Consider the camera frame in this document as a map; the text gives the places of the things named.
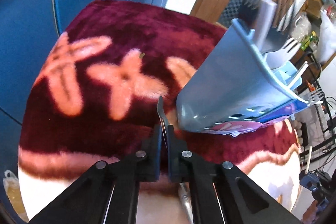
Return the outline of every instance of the silver screw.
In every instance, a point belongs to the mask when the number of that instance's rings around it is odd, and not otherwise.
[[[139,150],[135,154],[138,158],[143,158],[146,155],[146,152],[142,151],[142,150]]]
[[[97,169],[104,169],[106,167],[106,162],[100,160],[96,163],[96,168]]]
[[[182,152],[182,156],[185,157],[185,158],[190,158],[192,155],[193,155],[193,153],[191,153],[191,151],[189,151],[189,150],[184,150]]]
[[[231,169],[233,167],[233,164],[229,161],[224,161],[222,165],[225,169]]]

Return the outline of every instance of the blanket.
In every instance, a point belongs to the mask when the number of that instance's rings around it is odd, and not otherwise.
[[[60,35],[27,101],[18,169],[29,219],[96,161],[135,153],[159,123],[160,96],[176,136],[191,151],[233,162],[291,210],[300,163],[288,120],[236,138],[178,127],[176,97],[224,33],[146,4],[96,0],[84,8]],[[188,223],[177,188],[163,160],[160,180],[140,185],[137,223]]]

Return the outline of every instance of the yellow bag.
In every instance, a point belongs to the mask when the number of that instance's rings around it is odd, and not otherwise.
[[[14,175],[13,172],[9,170],[5,171],[3,186],[5,187],[8,199],[11,202],[15,212],[23,221],[28,222],[29,219],[21,198],[19,179],[16,177],[16,175]]]

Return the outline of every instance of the blue plastic basket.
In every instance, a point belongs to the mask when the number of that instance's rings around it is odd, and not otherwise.
[[[252,41],[253,34],[243,21],[232,21],[177,97],[180,128],[201,132],[216,123],[255,121],[292,100],[307,103],[271,71]],[[294,75],[296,68],[287,65],[287,73]]]

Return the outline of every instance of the plastic bag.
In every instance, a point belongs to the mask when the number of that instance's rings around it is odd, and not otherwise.
[[[19,179],[16,177],[16,175],[14,175],[13,172],[9,170],[5,171],[3,186],[15,212],[23,221],[28,222],[29,219],[21,198]]]
[[[326,63],[336,50],[336,26],[330,21],[326,10],[321,10],[321,32],[317,47],[316,59],[321,64]]]
[[[311,32],[311,23],[305,12],[298,13],[293,20],[293,30],[291,37],[297,41],[301,41],[303,37]]]

